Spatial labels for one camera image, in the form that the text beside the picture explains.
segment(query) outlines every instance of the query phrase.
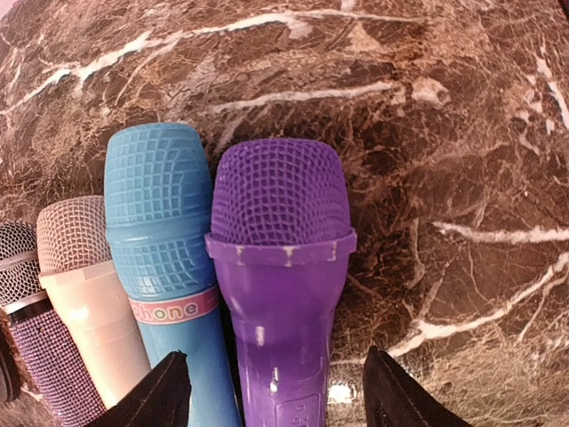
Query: marble surface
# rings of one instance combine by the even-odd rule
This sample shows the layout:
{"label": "marble surface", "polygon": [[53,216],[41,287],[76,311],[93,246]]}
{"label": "marble surface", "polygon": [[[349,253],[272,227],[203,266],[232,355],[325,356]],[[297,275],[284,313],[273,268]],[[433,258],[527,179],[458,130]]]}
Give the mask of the marble surface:
{"label": "marble surface", "polygon": [[[568,69],[557,0],[23,0],[0,21],[0,220],[101,194],[128,125],[193,125],[212,167],[326,141],[359,234],[327,425],[365,425],[371,344],[475,426],[569,425]],[[30,402],[0,423],[52,425]]]}

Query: blue microphone head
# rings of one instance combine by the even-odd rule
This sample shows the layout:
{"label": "blue microphone head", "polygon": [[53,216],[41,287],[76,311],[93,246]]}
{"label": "blue microphone head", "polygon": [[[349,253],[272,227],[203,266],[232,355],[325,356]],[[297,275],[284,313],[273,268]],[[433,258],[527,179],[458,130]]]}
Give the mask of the blue microphone head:
{"label": "blue microphone head", "polygon": [[156,123],[110,139],[107,240],[131,299],[162,301],[212,285],[204,243],[211,213],[212,177],[196,130]]}

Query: blue microphone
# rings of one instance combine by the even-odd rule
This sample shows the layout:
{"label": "blue microphone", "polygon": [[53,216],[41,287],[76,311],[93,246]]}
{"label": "blue microphone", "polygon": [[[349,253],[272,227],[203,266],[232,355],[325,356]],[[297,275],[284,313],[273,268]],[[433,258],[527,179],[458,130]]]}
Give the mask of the blue microphone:
{"label": "blue microphone", "polygon": [[187,354],[189,426],[239,427],[219,291],[205,250],[212,178],[197,132],[163,123],[113,135],[105,211],[116,272],[151,366],[171,351]]}

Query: pink label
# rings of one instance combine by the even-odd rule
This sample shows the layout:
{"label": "pink label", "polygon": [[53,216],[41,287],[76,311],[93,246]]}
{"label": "pink label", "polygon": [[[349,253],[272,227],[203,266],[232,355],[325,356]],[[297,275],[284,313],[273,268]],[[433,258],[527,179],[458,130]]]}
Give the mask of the pink label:
{"label": "pink label", "polygon": [[185,296],[176,300],[143,302],[129,300],[134,317],[148,325],[174,325],[201,318],[211,313],[219,304],[217,287],[201,294]]}

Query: white microphone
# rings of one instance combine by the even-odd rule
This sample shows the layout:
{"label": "white microphone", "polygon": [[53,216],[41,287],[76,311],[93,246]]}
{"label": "white microphone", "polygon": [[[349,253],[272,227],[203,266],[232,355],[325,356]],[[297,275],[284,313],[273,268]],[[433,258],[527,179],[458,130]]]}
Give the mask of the white microphone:
{"label": "white microphone", "polygon": [[150,364],[105,230],[103,196],[49,205],[37,219],[40,284],[110,408],[150,372]]}

